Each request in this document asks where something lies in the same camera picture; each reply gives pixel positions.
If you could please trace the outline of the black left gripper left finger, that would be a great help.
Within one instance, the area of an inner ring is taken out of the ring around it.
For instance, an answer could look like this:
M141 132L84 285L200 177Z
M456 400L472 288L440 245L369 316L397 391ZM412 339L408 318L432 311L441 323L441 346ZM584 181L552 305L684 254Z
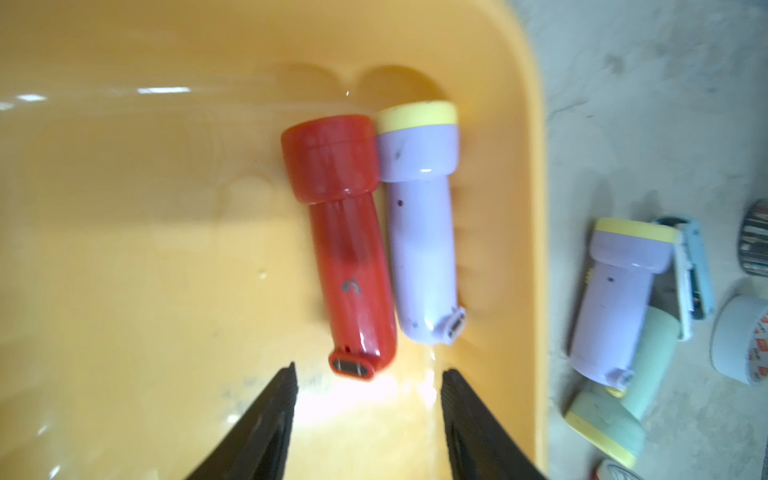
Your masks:
M278 370L193 479L278 480L284 476L299 387L294 363Z

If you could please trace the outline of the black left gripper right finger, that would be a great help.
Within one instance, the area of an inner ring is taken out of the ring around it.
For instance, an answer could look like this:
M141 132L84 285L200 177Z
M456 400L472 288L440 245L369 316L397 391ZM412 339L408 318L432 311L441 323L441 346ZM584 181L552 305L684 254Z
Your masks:
M545 478L458 370L443 372L440 395L454 479Z

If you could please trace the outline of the mint green flashlight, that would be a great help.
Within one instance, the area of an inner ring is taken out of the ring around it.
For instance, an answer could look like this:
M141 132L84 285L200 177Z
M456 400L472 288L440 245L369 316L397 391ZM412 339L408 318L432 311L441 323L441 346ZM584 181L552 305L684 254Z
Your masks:
M628 386L619 391L589 381L565 412L564 420L574 431L627 469L635 467L643 451L642 419L669 369L679 333L676 317L648 308Z

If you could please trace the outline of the yellow plastic storage tray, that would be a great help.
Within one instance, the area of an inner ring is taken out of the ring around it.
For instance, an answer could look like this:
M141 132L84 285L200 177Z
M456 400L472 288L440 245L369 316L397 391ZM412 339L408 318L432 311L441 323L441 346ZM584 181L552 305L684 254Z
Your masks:
M344 378L280 136L432 99L467 325ZM185 478L290 364L289 479L449 478L450 368L544 467L544 113L504 1L3 2L2 477Z

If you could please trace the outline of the red flashlight one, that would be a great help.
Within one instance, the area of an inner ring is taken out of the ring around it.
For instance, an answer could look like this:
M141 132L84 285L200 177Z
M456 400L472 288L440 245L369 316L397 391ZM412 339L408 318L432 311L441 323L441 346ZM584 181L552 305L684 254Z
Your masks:
M371 380L394 359L397 326L383 236L373 198L379 161L372 120L340 115L285 130L290 185L309 212L334 348L331 369Z

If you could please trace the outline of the red flashlight white logo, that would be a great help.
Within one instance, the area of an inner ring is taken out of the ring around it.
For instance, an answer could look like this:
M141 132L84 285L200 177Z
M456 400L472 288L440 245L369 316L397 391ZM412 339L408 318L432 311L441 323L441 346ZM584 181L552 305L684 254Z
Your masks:
M633 470L610 459L604 459L594 470L593 480L643 480Z

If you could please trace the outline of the light blue stapler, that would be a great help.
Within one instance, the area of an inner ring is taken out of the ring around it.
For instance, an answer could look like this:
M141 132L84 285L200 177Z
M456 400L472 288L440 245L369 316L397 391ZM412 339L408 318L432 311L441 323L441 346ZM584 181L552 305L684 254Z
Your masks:
M651 305L680 322L678 340L687 342L693 337L693 323L711 319L716 311L701 224L686 215L662 216L654 223L676 229L679 239L672 266L655 278Z

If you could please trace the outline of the white tape roll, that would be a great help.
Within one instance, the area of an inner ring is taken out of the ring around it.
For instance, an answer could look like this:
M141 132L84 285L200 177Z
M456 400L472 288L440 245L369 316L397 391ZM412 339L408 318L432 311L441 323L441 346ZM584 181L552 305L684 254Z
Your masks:
M767 383L767 300L736 295L717 317L711 361L720 374L746 385Z

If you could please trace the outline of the clear cup of pencils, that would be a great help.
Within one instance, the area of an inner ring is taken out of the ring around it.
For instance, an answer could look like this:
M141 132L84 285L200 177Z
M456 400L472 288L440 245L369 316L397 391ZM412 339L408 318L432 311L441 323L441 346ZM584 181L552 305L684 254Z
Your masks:
M767 277L767 199L756 200L746 211L737 240L737 258L748 275Z

